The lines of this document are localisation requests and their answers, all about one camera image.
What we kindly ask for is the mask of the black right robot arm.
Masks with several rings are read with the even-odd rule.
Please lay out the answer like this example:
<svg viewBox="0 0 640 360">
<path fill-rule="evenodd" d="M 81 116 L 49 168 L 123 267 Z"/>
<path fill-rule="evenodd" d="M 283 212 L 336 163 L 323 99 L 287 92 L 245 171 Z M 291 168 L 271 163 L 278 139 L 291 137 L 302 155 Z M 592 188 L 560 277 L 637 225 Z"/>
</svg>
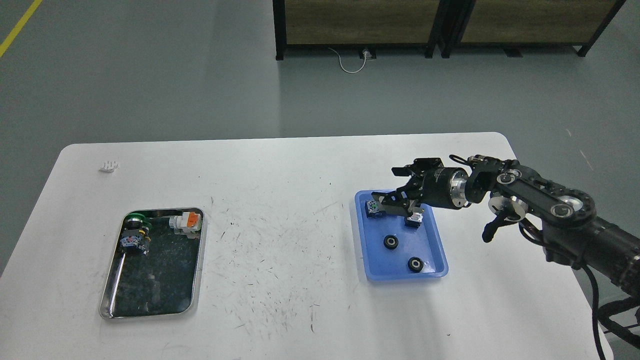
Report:
<svg viewBox="0 0 640 360">
<path fill-rule="evenodd" d="M 639 305 L 639 239 L 597 214 L 590 194 L 543 178 L 516 159 L 450 155 L 456 167 L 441 158 L 417 158 L 393 167 L 407 183 L 371 196 L 388 215 L 409 217 L 422 205 L 460 210 L 490 196 L 494 219 L 485 225 L 482 240 L 489 243 L 499 228 L 518 224 L 531 242 L 544 248 L 556 264 L 594 269 Z"/>
</svg>

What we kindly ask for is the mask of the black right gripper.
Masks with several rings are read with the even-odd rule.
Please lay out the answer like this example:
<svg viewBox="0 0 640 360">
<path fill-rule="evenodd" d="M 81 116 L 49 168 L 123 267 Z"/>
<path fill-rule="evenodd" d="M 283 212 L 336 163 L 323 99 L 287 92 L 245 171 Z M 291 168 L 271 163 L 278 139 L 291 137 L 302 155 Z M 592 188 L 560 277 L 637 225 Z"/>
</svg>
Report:
<svg viewBox="0 0 640 360">
<path fill-rule="evenodd" d="M 450 210 L 467 206 L 467 172 L 460 167 L 445 167 L 441 158 L 416 158 L 411 164 L 392 167 L 391 173 L 412 178 L 411 186 L 377 192 L 377 202 L 388 215 L 407 218 L 423 214 L 422 204 Z"/>
</svg>

